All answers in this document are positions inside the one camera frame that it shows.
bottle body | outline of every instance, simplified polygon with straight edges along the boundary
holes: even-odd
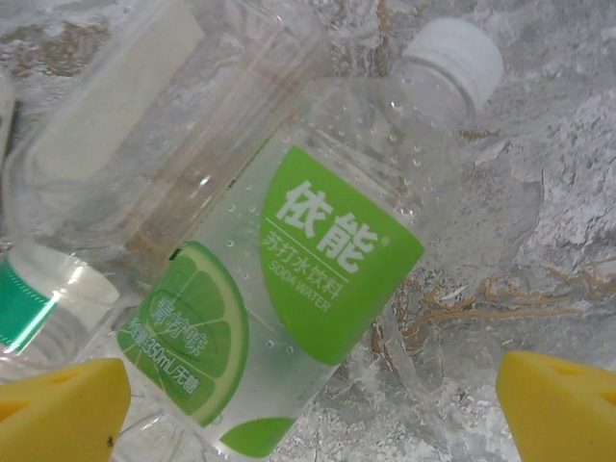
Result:
[[[401,132],[367,98],[391,85],[311,84],[118,330],[153,396],[234,460],[275,449],[455,198],[447,130],[416,113]]]
[[[231,3],[259,34],[235,30]],[[3,172],[16,241],[2,273],[9,375],[74,361],[141,299],[245,153],[308,80],[331,72],[321,30],[300,43],[259,0],[146,1],[136,11]],[[267,66],[289,49],[296,59]],[[11,321],[16,312],[28,315]]]

plastic bottle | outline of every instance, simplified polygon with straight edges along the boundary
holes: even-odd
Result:
[[[456,127],[502,73],[440,19],[392,78],[310,84],[118,327],[140,386],[219,454],[267,457],[447,219]]]
[[[10,156],[2,200],[15,244],[0,267],[0,378],[76,360],[144,297],[305,85],[333,74],[316,17],[302,36],[264,5],[140,2]],[[239,31],[231,11],[250,29]]]

lime graphic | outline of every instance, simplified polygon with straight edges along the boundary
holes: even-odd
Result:
[[[187,244],[117,341],[133,364],[205,426],[242,378],[248,349],[242,297],[211,252]]]

yellow sponge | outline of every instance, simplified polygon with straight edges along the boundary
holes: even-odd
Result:
[[[616,373],[514,351],[497,394],[524,462],[616,460]]]
[[[0,386],[0,462],[109,462],[130,404],[119,359]]]

